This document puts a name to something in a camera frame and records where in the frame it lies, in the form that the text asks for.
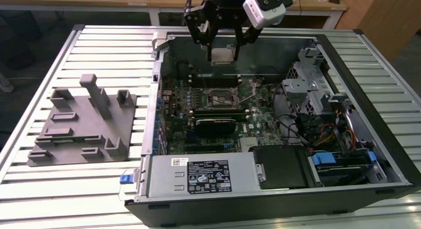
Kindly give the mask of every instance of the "desk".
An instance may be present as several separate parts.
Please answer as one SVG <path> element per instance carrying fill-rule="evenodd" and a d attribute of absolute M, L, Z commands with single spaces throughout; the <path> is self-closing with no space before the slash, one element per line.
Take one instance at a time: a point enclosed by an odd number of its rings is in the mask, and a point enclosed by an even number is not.
<path fill-rule="evenodd" d="M 184 12 L 186 0 L 0 0 L 4 10 L 44 10 L 44 11 L 106 11 L 106 12 L 148 12 L 150 24 L 158 26 L 158 13 Z M 193 0 L 200 5 L 202 0 Z M 333 4 L 320 0 L 301 0 L 288 8 L 286 15 L 326 16 L 324 29 L 334 29 L 342 12 L 348 10 L 344 3 Z"/>

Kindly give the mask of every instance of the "warning label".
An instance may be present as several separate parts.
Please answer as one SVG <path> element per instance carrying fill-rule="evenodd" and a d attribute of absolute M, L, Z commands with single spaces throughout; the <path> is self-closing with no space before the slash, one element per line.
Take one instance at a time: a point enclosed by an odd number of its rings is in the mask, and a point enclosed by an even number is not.
<path fill-rule="evenodd" d="M 188 162 L 188 192 L 232 192 L 228 160 Z"/>

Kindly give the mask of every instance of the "metal slotted surface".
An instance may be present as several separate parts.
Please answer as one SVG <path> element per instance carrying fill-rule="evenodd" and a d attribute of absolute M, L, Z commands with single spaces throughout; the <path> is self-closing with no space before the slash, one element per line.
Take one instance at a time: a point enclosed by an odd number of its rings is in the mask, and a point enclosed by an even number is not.
<path fill-rule="evenodd" d="M 126 211 L 118 198 L 118 176 L 126 169 L 140 166 L 141 142 L 145 129 L 153 60 L 152 35 L 154 31 L 181 31 L 174 27 L 85 26 L 72 32 L 68 46 L 62 49 L 50 69 L 45 91 L 40 90 L 24 114 L 4 151 L 9 150 L 0 171 L 0 224 L 1 228 L 146 228 Z M 381 60 L 364 38 L 352 31 L 272 30 L 270 33 L 325 33 L 337 49 L 368 97 L 389 124 L 418 169 L 421 169 L 421 108 L 419 101 L 406 83 Z M 72 95 L 86 95 L 78 86 L 81 74 L 94 73 L 97 84 L 108 94 L 129 89 L 137 95 L 129 161 L 74 164 L 30 168 L 25 165 L 52 103 L 48 97 L 56 87 L 66 87 Z M 338 79 L 332 77 L 341 89 Z M 134 195 L 134 186 L 122 191 Z M 188 226 L 186 228 L 418 228 L 421 194 L 383 200 L 354 213 L 317 215 L 276 220 Z"/>

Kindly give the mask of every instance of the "sticker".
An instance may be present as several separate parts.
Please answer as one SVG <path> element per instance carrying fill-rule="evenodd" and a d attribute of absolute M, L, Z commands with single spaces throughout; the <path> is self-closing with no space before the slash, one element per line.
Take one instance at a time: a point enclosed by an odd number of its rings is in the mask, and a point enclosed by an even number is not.
<path fill-rule="evenodd" d="M 172 158 L 170 165 L 172 166 L 186 166 L 189 159 L 188 158 Z"/>
<path fill-rule="evenodd" d="M 128 3 L 128 5 L 146 6 L 146 3 Z"/>
<path fill-rule="evenodd" d="M 232 192 L 228 160 L 188 162 L 188 192 Z"/>

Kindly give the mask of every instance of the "blue latch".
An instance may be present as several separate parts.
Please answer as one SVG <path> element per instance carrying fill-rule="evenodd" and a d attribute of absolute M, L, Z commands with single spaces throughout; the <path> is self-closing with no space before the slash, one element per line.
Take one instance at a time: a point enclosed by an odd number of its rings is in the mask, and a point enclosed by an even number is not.
<path fill-rule="evenodd" d="M 369 160 L 371 163 L 374 163 L 377 161 L 377 157 L 371 151 L 368 152 L 368 157 L 369 157 Z"/>
<path fill-rule="evenodd" d="M 312 156 L 313 164 L 317 166 L 320 164 L 334 164 L 336 160 L 332 153 L 316 153 Z"/>
<path fill-rule="evenodd" d="M 134 183 L 134 176 L 133 174 L 121 175 L 120 176 L 120 184 L 126 185 Z"/>

